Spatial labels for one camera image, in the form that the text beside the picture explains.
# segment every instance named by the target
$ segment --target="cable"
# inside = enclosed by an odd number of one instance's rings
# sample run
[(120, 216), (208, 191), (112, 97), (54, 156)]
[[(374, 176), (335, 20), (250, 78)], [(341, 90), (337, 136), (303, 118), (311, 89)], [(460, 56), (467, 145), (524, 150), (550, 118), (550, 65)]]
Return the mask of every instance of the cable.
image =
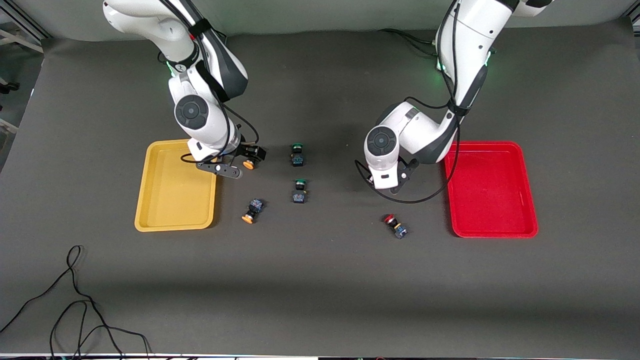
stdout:
[(402, 159), (402, 156), (398, 156), (398, 160), (400, 160), (402, 162), (402, 164), (404, 164), (404, 167), (409, 166), (409, 164), (407, 164), (406, 161), (404, 159)]
[[(76, 260), (74, 260), (74, 262), (71, 264), (71, 266), (74, 266), (76, 264), (76, 261), (77, 261), (77, 258), (76, 258)], [(9, 320), (9, 322), (6, 323), (6, 325), (2, 329), (0, 329), (0, 334), (2, 334), (6, 330), (6, 328), (8, 328), (9, 325), (11, 325), (15, 321), (15, 319), (17, 319), (18, 316), (20, 316), (20, 314), (22, 313), (22, 310), (24, 310), (24, 308), (27, 307), (27, 305), (29, 305), (30, 302), (32, 302), (34, 300), (37, 300), (37, 299), (43, 297), (44, 295), (48, 294), (60, 282), (60, 279), (62, 279), (62, 277), (64, 275), (66, 275), (68, 272), (71, 271), (71, 266), (69, 266), (62, 274), (60, 274), (58, 276), (58, 278), (53, 282), (53, 284), (51, 284), (51, 286), (48, 287), (43, 293), (41, 293), (40, 295), (38, 295), (36, 297), (32, 297), (31, 299), (27, 300), (24, 303), (24, 305), (22, 305), (20, 310), (18, 310), (18, 312), (13, 316), (13, 318), (11, 320)]]
[(458, 61), (456, 59), (456, 26), (458, 25), (458, 14), (460, 13), (460, 4), (462, 2), (462, 0), (457, 0), (458, 5), (456, 6), (456, 14), (453, 15), (453, 39), (452, 39), (452, 45), (453, 48), (451, 50), (451, 52), (453, 53), (453, 96), (451, 98), (451, 101), (453, 101), (454, 104), (456, 104), (456, 92), (458, 91)]
[[(442, 68), (441, 69), (442, 78), (444, 79), (445, 85), (447, 85), (447, 89), (449, 90), (449, 95), (451, 96), (451, 99), (454, 99), (454, 101), (455, 101), (456, 96), (455, 96), (455, 93), (453, 92), (453, 90), (451, 89), (451, 85), (449, 84), (449, 80), (447, 79), (447, 74), (445, 74), (445, 69), (443, 68), (444, 65), (442, 64), (441, 54), (442, 54), (442, 32), (444, 31), (444, 26), (445, 26), (445, 23), (447, 22), (447, 19), (449, 18), (449, 14), (451, 14), (451, 11), (453, 10), (454, 5), (457, 2), (458, 2), (458, 0), (453, 0), (451, 2), (451, 5), (449, 5), (449, 9), (447, 10), (447, 15), (445, 15), (445, 17), (442, 19), (442, 22), (440, 23), (440, 30), (438, 31), (438, 47), (437, 47), (438, 63), (440, 64), (440, 67)], [(454, 16), (454, 25), (455, 25), (456, 20), (457, 20), (457, 15), (458, 15), (458, 12), (456, 12), (456, 15)], [(456, 59), (456, 57), (455, 57), (456, 48), (455, 47), (452, 48), (452, 52), (454, 53), (453, 66), (456, 67), (457, 64), (456, 64), (456, 61), (455, 61), (455, 59)], [(455, 78), (454, 82), (457, 83), (458, 79), (456, 77), (454, 77), (454, 78)]]
[(404, 98), (404, 101), (407, 101), (407, 100), (409, 100), (409, 99), (411, 99), (411, 100), (413, 100), (413, 101), (415, 101), (415, 102), (419, 103), (420, 105), (423, 105), (423, 106), (425, 106), (425, 107), (427, 107), (427, 108), (429, 108), (429, 109), (444, 109), (444, 108), (446, 108), (446, 107), (448, 107), (448, 106), (449, 106), (449, 102), (447, 102), (446, 104), (441, 105), (441, 106), (428, 105), (428, 104), (425, 104), (424, 102), (422, 102), (422, 101), (420, 101), (420, 100), (418, 100), (418, 99), (414, 98), (413, 96), (407, 96), (407, 97), (405, 97), (405, 98)]
[(187, 160), (185, 159), (187, 156), (193, 156), (191, 155), (190, 152), (187, 152), (186, 154), (182, 155), (180, 157), (180, 160), (184, 161), (185, 163), (189, 163), (189, 164), (197, 164), (197, 163), (201, 163), (202, 161), (197, 161), (197, 160)]
[(398, 202), (400, 204), (419, 204), (421, 202), (425, 202), (428, 200), (433, 199), (434, 197), (438, 196), (438, 194), (440, 194), (445, 188), (447, 188), (447, 185), (449, 185), (449, 181), (451, 181), (451, 178), (453, 177), (454, 172), (456, 171), (456, 165), (458, 164), (458, 153), (460, 151), (460, 120), (456, 117), (456, 154), (455, 157), (453, 159), (453, 165), (451, 166), (451, 171), (449, 172), (449, 176), (447, 176), (447, 179), (445, 180), (444, 184), (435, 192), (432, 193), (431, 195), (420, 199), (420, 200), (398, 200), (398, 199), (394, 199), (392, 197), (386, 196), (385, 194), (381, 193), (380, 191), (378, 191), (378, 189), (376, 189), (373, 184), (371, 184), (371, 182), (369, 182), (368, 178), (364, 175), (364, 173), (362, 172), (362, 170), (360, 170), (360, 168), (363, 168), (366, 172), (369, 173), (369, 175), (371, 174), (369, 172), (369, 169), (367, 167), (365, 167), (361, 162), (359, 162), (358, 160), (354, 160), (355, 164), (356, 164), (356, 169), (358, 170), (358, 173), (360, 173), (360, 177), (362, 177), (362, 179), (365, 180), (365, 182), (369, 185), (369, 187), (376, 192), (378, 195), (382, 196), (383, 198), (387, 199), (387, 200), (391, 200), (393, 202)]
[(245, 142), (244, 143), (245, 145), (254, 145), (254, 144), (258, 143), (258, 141), (260, 141), (260, 134), (258, 134), (258, 131), (255, 129), (255, 127), (250, 122), (248, 122), (245, 118), (240, 116), (240, 114), (236, 113), (232, 108), (229, 108), (227, 105), (222, 104), (222, 106), (224, 106), (225, 109), (227, 109), (230, 113), (234, 114), (238, 119), (242, 120), (248, 127), (251, 128), (251, 130), (255, 134), (255, 140), (252, 141), (252, 142)]
[(162, 51), (158, 51), (158, 55), (156, 56), (156, 59), (158, 60), (159, 63), (161, 64), (165, 64), (167, 62), (166, 57), (164, 57), (164, 54), (162, 53)]
[(429, 56), (438, 56), (437, 53), (431, 52), (431, 51), (426, 51), (422, 48), (420, 48), (416, 43), (414, 43), (413, 41), (416, 41), (420, 44), (428, 44), (428, 45), (433, 45), (431, 42), (425, 41), (423, 39), (417, 38), (409, 33), (405, 33), (404, 31), (400, 31), (397, 29), (382, 29), (380, 31), (386, 32), (386, 33), (394, 33), (394, 34), (398, 34), (400, 35), (401, 38), (405, 39), (409, 45), (411, 45), (414, 49), (420, 51), (423, 54), (429, 55)]
[(420, 44), (425, 44), (425, 45), (433, 45), (433, 42), (431, 41), (427, 41), (427, 40), (423, 40), (421, 38), (415, 37), (409, 33), (407, 33), (406, 31), (402, 31), (402, 30), (398, 30), (398, 29), (392, 29), (392, 28), (384, 28), (384, 29), (380, 29), (378, 31), (382, 31), (385, 33), (393, 33), (393, 34), (398, 34), (402, 37), (408, 37), (411, 40), (415, 41), (415, 42), (419, 42)]
[(228, 38), (227, 34), (223, 33), (222, 31), (218, 31), (216, 29), (213, 29), (213, 31), (215, 31), (219, 37), (225, 38), (225, 43), (227, 42), (227, 38)]
[(82, 333), (83, 333), (83, 328), (84, 328), (84, 320), (86, 318), (86, 314), (88, 311), (88, 304), (91, 305), (91, 308), (93, 309), (93, 311), (95, 312), (95, 314), (100, 318), (100, 322), (102, 323), (102, 325), (99, 325), (98, 327), (103, 327), (105, 329), (107, 329), (107, 333), (109, 334), (109, 340), (111, 341), (111, 344), (113, 345), (113, 347), (116, 349), (116, 351), (122, 356), (124, 353), (122, 352), (122, 350), (120, 350), (120, 347), (118, 347), (118, 345), (115, 342), (115, 339), (113, 338), (113, 334), (111, 333), (111, 330), (115, 330), (115, 331), (120, 331), (120, 332), (125, 332), (127, 334), (132, 334), (132, 335), (136, 335), (141, 337), (144, 341), (145, 341), (145, 350), (147, 350), (147, 357), (149, 352), (151, 351), (151, 347), (148, 344), (148, 339), (138, 333), (138, 332), (133, 332), (133, 331), (128, 331), (128, 330), (124, 330), (124, 329), (119, 329), (117, 327), (112, 327), (110, 325), (108, 325), (102, 315), (102, 313), (98, 310), (97, 308), (97, 304), (94, 301), (94, 299), (88, 295), (85, 294), (83, 292), (80, 291), (80, 289), (78, 288), (78, 283), (77, 283), (77, 278), (76, 278), (76, 271), (74, 269), (74, 266), (76, 265), (78, 259), (80, 258), (80, 255), (82, 253), (82, 247), (80, 245), (74, 245), (73, 247), (71, 247), (71, 249), (69, 250), (69, 252), (67, 253), (67, 269), (62, 272), (62, 274), (60, 274), (56, 280), (40, 295), (33, 297), (29, 300), (27, 300), (22, 307), (18, 310), (18, 312), (13, 316), (13, 318), (11, 320), (9, 320), (9, 322), (0, 330), (0, 334), (2, 332), (4, 332), (17, 318), (18, 316), (20, 316), (20, 314), (22, 313), (22, 311), (24, 310), (24, 308), (32, 301), (39, 299), (40, 297), (43, 297), (44, 295), (48, 294), (60, 281), (60, 279), (62, 279), (62, 277), (64, 277), (65, 275), (67, 275), (69, 272), (71, 273), (71, 279), (72, 279), (72, 283), (73, 283), (73, 287), (74, 287), (74, 291), (76, 292), (76, 294), (84, 297), (83, 300), (75, 300), (73, 302), (71, 302), (60, 314), (60, 316), (58, 317), (58, 319), (56, 320), (55, 324), (53, 325), (53, 328), (51, 329), (51, 333), (49, 334), (49, 350), (51, 352), (51, 359), (54, 359), (54, 350), (53, 350), (53, 338), (56, 332), (56, 329), (58, 328), (60, 322), (62, 321), (62, 318), (65, 316), (65, 314), (67, 313), (67, 311), (69, 311), (72, 307), (74, 307), (76, 304), (82, 304), (84, 306), (84, 310), (83, 310), (83, 315), (81, 318), (81, 322), (80, 322), (80, 331), (79, 331), (79, 335), (78, 335), (78, 349), (76, 350), (76, 352), (81, 355), (81, 347), (84, 344), (84, 341), (86, 341), (86, 339), (88, 338), (88, 336), (93, 332), (91, 331), (87, 337), (84, 338), (83, 341), (81, 341), (82, 338)]

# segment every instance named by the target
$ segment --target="yellow tray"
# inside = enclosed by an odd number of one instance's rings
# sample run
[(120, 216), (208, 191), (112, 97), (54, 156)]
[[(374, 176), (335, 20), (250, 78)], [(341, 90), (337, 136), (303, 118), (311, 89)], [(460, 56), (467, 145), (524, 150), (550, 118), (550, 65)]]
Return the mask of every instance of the yellow tray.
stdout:
[(147, 148), (136, 209), (138, 231), (204, 229), (213, 221), (216, 176), (180, 157), (187, 140), (154, 142)]

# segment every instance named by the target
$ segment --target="green indicator light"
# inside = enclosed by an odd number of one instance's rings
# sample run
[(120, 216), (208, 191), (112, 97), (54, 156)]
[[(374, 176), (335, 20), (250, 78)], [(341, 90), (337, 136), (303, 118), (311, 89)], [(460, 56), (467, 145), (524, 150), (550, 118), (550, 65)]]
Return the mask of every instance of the green indicator light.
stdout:
[(444, 65), (442, 65), (440, 63), (440, 59), (438, 59), (438, 61), (436, 62), (436, 69), (438, 69), (438, 71), (445, 71), (447, 70), (447, 67), (445, 67)]
[(171, 72), (171, 77), (175, 78), (175, 74), (173, 73), (173, 69), (171, 68), (171, 65), (169, 65), (169, 62), (166, 62), (166, 66), (169, 68), (169, 71)]

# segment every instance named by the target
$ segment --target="table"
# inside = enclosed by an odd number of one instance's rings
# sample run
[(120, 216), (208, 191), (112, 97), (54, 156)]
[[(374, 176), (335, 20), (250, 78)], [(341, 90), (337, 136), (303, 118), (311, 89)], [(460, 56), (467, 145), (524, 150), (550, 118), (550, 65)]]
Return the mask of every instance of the table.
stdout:
[[(150, 42), (46, 42), (0, 174), (1, 322), (81, 244), (81, 289), (155, 352), (637, 359), (632, 41), (628, 19), (507, 29), (496, 41), (462, 138), (521, 145), (540, 225), (531, 240), (457, 238), (445, 197), (406, 206), (368, 189), (353, 160), (364, 160), (379, 114), (407, 95), (444, 103), (446, 92), (433, 59), (401, 38), (346, 32), (232, 37), (250, 82), (229, 105), (259, 129), (267, 160), (220, 182), (211, 228), (139, 233), (145, 150), (185, 137), (172, 120), (168, 69)], [(289, 164), (293, 142), (304, 143), (302, 168)], [(442, 176), (421, 167), (401, 196), (427, 194)], [(299, 177), (309, 180), (304, 205), (289, 200)], [(240, 217), (253, 197), (269, 204), (248, 225)], [(380, 222), (385, 213), (409, 227), (405, 240)], [(75, 299), (69, 282), (0, 336), (3, 352), (48, 351), (55, 319)], [(60, 325), (65, 350), (79, 316)], [(137, 338), (117, 340), (142, 351)], [(113, 352), (105, 334), (91, 350)]]

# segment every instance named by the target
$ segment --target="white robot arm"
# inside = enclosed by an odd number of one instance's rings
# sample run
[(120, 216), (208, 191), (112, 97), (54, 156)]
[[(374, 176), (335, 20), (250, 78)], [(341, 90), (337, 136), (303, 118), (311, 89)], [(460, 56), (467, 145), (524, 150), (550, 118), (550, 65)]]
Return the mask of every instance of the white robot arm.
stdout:
[(454, 0), (436, 35), (436, 48), (451, 94), (438, 124), (408, 102), (389, 106), (369, 131), (364, 152), (375, 189), (397, 192), (400, 147), (419, 163), (434, 164), (449, 151), (458, 126), (487, 74), (493, 41), (512, 15), (535, 16), (553, 0)]
[[(242, 154), (252, 168), (264, 159), (261, 148), (241, 145), (241, 134), (223, 105), (244, 92), (246, 70), (190, 0), (107, 0), (102, 10), (115, 29), (151, 40), (168, 60), (175, 74), (168, 82), (174, 115), (191, 137), (188, 146), (196, 161)], [(218, 165), (209, 171), (228, 168)], [(239, 177), (242, 172), (234, 167), (219, 173), (229, 174)]]

